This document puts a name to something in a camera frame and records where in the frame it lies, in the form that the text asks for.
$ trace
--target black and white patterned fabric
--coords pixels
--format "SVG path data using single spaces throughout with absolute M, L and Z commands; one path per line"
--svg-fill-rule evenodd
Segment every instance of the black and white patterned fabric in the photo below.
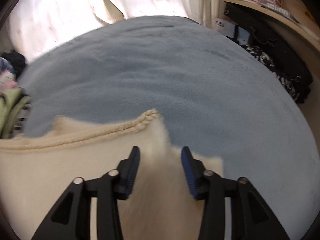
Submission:
M 284 73 L 280 73 L 273 63 L 273 60 L 271 57 L 269 57 L 268 54 L 266 54 L 260 47 L 258 46 L 252 46 L 252 45 L 242 45 L 242 48 L 244 48 L 247 52 L 249 52 L 252 56 L 254 56 L 258 61 L 260 61 L 263 65 L 265 65 L 272 73 L 273 75 L 279 80 L 283 88 L 288 92 L 288 94 L 292 97 L 294 101 L 297 101 L 299 98 L 299 93 L 296 92 L 294 89 L 293 82 L 297 82 L 299 77 L 296 78 L 296 80 L 290 79 L 287 77 Z

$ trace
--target pile of clothes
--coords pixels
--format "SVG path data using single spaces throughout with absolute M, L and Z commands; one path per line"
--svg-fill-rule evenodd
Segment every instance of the pile of clothes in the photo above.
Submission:
M 16 82 L 16 76 L 19 76 L 25 67 L 24 60 L 21 68 L 22 61 L 19 58 L 15 68 L 7 59 L 0 57 L 0 138 L 3 139 L 12 138 L 22 132 L 22 125 L 30 111 L 30 96 L 19 88 Z M 11 59 L 17 63 L 17 57 Z

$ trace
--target curtain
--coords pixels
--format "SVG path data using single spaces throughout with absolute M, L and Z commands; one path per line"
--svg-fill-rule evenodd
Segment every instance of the curtain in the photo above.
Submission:
M 15 49 L 31 62 L 76 36 L 130 17 L 175 15 L 209 28 L 219 0 L 20 0 L 8 18 Z

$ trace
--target sheer curtain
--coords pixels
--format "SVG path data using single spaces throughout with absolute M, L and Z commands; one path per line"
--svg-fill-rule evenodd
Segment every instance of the sheer curtain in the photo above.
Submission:
M 20 0 L 8 19 L 16 50 L 29 62 L 90 30 L 130 17 L 176 15 L 209 28 L 219 0 Z

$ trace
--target fleece blanket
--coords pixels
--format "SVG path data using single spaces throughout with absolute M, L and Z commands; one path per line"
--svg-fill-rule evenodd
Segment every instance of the fleece blanket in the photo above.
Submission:
M 187 18 L 86 33 L 32 63 L 19 84 L 33 105 L 26 136 L 45 134 L 57 115 L 108 123 L 156 108 L 174 145 L 221 157 L 226 178 L 248 177 L 290 239 L 320 209 L 319 155 L 294 101 L 244 49 Z

